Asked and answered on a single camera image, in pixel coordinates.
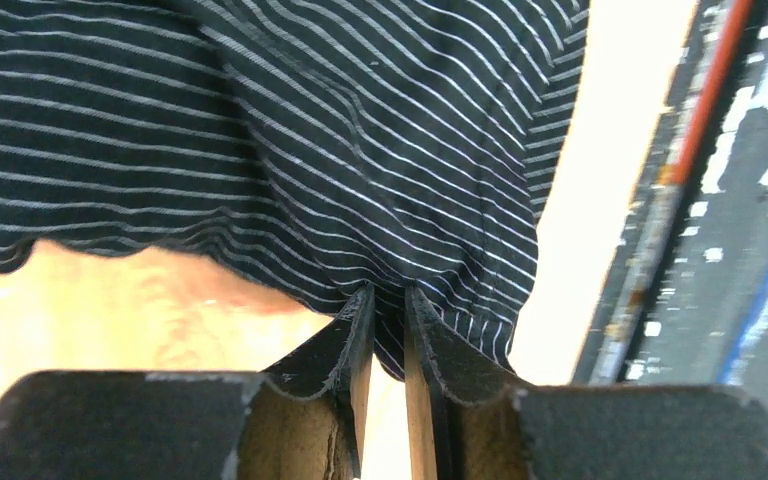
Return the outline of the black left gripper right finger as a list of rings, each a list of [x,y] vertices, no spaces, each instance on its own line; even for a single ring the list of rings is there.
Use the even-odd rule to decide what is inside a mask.
[[[405,296],[417,479],[768,479],[768,409],[720,385],[536,386]]]

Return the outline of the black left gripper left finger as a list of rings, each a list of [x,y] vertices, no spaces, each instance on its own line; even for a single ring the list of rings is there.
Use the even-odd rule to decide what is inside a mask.
[[[28,374],[0,398],[0,479],[356,479],[375,294],[260,372]]]

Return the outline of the black pinstriped underwear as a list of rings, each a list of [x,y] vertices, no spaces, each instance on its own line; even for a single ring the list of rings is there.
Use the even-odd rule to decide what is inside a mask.
[[[206,255],[308,308],[404,295],[506,365],[585,1],[0,1],[0,273],[39,239]]]

